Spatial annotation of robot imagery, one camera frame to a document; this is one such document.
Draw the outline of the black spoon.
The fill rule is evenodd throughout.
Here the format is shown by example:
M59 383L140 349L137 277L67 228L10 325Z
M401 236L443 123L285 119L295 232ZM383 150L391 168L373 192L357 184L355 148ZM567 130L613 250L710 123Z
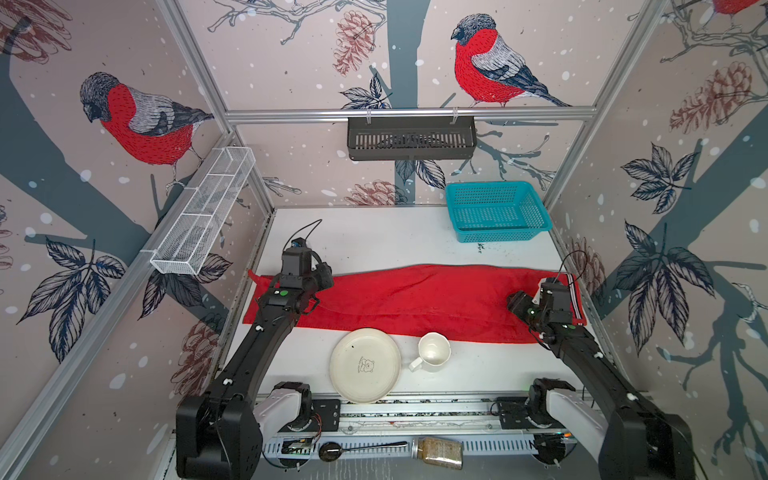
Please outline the black spoon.
M322 444L317 452L318 458L323 462L334 462L341 458L344 453L370 451L370 450L384 450L392 448L401 448L409 445L408 441L389 442L375 445L363 445L355 447L344 447L337 442L326 442Z

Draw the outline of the teal plastic basket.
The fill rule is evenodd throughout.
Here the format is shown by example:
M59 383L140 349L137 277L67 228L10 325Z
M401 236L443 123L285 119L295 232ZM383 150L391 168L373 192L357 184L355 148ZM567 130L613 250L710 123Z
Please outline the teal plastic basket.
M525 181L448 184L446 204L460 243L528 241L553 226L538 193Z

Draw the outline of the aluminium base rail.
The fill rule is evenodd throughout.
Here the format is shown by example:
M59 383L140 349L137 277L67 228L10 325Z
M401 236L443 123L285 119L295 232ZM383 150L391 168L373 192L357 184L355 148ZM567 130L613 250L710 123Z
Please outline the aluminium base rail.
M489 413L497 398L400 397L371 404L338 399L341 418L337 432L279 432L263 443L259 462L282 469L298 468L319 459L317 452L326 442L355 447L408 441L406 447L349 453L355 458L415 457L417 438L436 437L461 442L463 456L529 454L545 465L556 465L581 446L563 426L503 430L499 418Z

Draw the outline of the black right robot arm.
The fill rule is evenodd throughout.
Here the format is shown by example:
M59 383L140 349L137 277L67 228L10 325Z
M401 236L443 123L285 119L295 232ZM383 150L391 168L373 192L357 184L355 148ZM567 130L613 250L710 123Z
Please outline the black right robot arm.
M536 295L519 291L508 298L507 308L576 374L594 400L587 404L566 381L539 378L526 402L533 424L565 427L595 460L603 479L695 478L690 428L635 389L589 331L574 324L577 306L568 286L545 278Z

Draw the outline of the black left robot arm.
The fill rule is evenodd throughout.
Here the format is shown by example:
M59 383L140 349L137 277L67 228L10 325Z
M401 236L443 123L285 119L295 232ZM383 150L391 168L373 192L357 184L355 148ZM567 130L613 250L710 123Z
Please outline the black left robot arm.
M307 384L282 382L269 397L255 396L282 342L316 294L333 286L331 267L312 253L283 261L258 300L256 319L224 370L176 411L176 471L185 479L250 479L263 443L290 423L311 420ZM303 262L316 260L317 265Z

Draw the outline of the red trousers with striped trim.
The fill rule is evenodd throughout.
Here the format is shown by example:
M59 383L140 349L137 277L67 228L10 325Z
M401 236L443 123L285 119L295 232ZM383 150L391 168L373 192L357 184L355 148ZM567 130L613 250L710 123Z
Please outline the red trousers with striped trim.
M572 321L587 323L575 279L567 274L487 265L414 265L336 275L330 288L298 325L307 329L378 329L421 337L436 332L451 341L531 344L526 324L507 308L508 299L538 293L546 279L568 289Z

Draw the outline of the cream round plate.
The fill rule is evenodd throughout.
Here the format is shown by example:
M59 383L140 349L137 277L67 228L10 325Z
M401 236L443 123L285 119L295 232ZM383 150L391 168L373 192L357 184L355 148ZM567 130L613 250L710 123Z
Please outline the cream round plate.
M374 403L395 387L401 353L386 333L363 328L345 335L331 354L329 375L335 390L357 404Z

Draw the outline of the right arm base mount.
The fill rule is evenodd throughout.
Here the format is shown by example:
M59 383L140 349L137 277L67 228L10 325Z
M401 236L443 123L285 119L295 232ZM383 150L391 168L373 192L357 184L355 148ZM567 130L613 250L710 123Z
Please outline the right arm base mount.
M489 413L499 418L503 430L562 427L546 408L546 393L557 389L576 391L567 381L537 378L524 396L498 397L492 402Z

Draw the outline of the glass jar with grains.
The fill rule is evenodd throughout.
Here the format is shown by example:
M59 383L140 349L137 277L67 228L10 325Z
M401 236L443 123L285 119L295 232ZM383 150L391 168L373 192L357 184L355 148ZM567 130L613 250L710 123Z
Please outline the glass jar with grains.
M413 452L425 464L453 470L463 469L463 445L459 441L421 437L414 441Z

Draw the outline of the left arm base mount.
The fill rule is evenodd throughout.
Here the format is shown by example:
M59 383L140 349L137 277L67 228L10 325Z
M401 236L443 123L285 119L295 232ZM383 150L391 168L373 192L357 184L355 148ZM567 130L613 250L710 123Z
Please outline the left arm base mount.
M283 431L337 432L341 418L341 401L314 399L310 386L300 382L280 382L269 396L254 408L265 439Z

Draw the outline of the black hanging wall basket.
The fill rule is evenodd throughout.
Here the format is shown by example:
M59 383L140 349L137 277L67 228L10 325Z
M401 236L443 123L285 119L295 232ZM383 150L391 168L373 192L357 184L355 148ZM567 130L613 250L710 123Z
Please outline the black hanging wall basket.
M469 159L477 147L473 117L350 118L348 155L354 161Z

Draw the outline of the cream ceramic mug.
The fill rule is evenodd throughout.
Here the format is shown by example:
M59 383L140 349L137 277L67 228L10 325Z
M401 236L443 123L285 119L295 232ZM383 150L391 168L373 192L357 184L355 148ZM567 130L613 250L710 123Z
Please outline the cream ceramic mug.
M418 342L417 358L408 368L411 372L423 370L434 373L439 371L450 360L452 348L449 340L437 332L429 332Z

